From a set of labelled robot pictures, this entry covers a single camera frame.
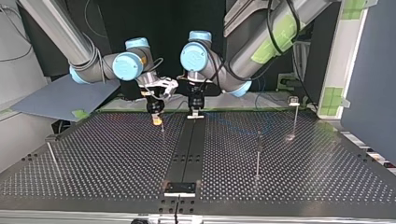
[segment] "optical breadboard table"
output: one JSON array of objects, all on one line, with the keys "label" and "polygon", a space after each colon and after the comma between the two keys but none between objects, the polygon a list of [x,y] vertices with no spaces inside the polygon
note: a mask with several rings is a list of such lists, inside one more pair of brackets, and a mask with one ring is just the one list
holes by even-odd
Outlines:
[{"label": "optical breadboard table", "polygon": [[[300,112],[295,126],[294,115],[175,113],[162,128],[147,113],[94,114],[0,174],[0,220],[54,213],[396,219],[396,176],[311,112]],[[195,197],[165,197],[169,183],[195,184]]]}]

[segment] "dark background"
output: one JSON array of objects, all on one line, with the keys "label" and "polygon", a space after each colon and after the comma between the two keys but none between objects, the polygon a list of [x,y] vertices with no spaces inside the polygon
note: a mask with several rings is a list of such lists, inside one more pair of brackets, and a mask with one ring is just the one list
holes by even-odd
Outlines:
[{"label": "dark background", "polygon": [[[87,7],[87,20],[84,9],[87,0],[58,0],[70,14],[76,26],[87,34],[103,55],[125,51],[124,42],[130,38],[143,36],[148,39],[154,59],[164,58],[158,68],[160,76],[176,78],[183,73],[179,54],[188,41],[191,30],[207,30],[213,35],[212,49],[220,56],[230,60],[243,47],[261,22],[266,11],[258,11],[244,21],[227,39],[223,37],[223,18],[226,7],[232,0],[91,0]],[[339,4],[326,9],[315,21],[312,29],[312,44],[306,77],[309,77],[308,92],[318,99],[325,75],[332,34],[335,29]],[[62,53],[35,23],[30,15],[21,9],[26,30],[46,77],[68,74],[68,63]],[[277,75],[292,72],[290,50],[276,59],[265,76],[255,81],[251,91],[260,91],[265,79],[265,89],[276,89]],[[140,98],[135,81],[121,82],[121,92],[129,99]],[[187,94],[187,86],[179,81],[178,93]],[[295,92],[304,95],[299,89]],[[220,94],[216,86],[210,86],[208,95]]]}]

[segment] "white wall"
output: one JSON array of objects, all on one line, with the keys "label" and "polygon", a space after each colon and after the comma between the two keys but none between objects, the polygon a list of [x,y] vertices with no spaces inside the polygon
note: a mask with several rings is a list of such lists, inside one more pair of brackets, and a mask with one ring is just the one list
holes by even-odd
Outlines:
[{"label": "white wall", "polygon": [[[17,9],[15,0],[0,0],[0,4]],[[24,34],[20,19],[10,12],[7,14]],[[29,47],[0,12],[0,61],[23,55]],[[43,145],[45,137],[52,133],[53,119],[4,112],[46,84],[33,51],[17,61],[0,62],[0,172]]]},{"label": "white wall", "polygon": [[[0,4],[17,8],[15,0],[0,0]],[[12,13],[7,14],[23,31],[20,19]],[[23,55],[29,49],[29,44],[1,12],[0,31],[0,61]],[[17,61],[0,63],[0,110],[45,85],[46,79],[43,77],[33,51],[27,57]]]}]

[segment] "small orange object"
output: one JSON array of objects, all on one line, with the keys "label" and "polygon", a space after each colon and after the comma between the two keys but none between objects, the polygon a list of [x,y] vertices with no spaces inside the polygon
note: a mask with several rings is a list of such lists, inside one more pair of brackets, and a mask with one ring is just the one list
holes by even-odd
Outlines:
[{"label": "small orange object", "polygon": [[162,125],[163,124],[163,120],[161,118],[155,118],[155,119],[152,119],[152,123],[155,126]]}]

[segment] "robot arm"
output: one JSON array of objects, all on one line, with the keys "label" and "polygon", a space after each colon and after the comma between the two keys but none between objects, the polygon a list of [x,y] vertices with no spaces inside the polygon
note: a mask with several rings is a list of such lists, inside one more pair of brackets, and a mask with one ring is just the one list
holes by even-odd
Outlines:
[{"label": "robot arm", "polygon": [[148,100],[147,109],[154,124],[161,124],[159,113],[164,109],[163,100],[171,97],[177,82],[170,78],[158,78],[146,38],[126,41],[126,51],[102,58],[98,48],[69,18],[57,0],[20,0],[44,32],[55,43],[70,63],[70,74],[80,84],[106,79],[137,80]]},{"label": "robot arm", "polygon": [[[292,3],[300,19],[301,29],[330,4],[328,0],[292,0]],[[296,35],[297,25],[286,0],[272,12],[271,21],[276,43],[283,51],[289,49]],[[181,52],[181,63],[187,71],[203,75],[236,97],[244,95],[251,85],[249,79],[278,55],[266,23],[258,28],[256,34],[229,62],[223,62],[210,49],[207,45],[209,37],[209,32],[192,31],[190,42]]]}]

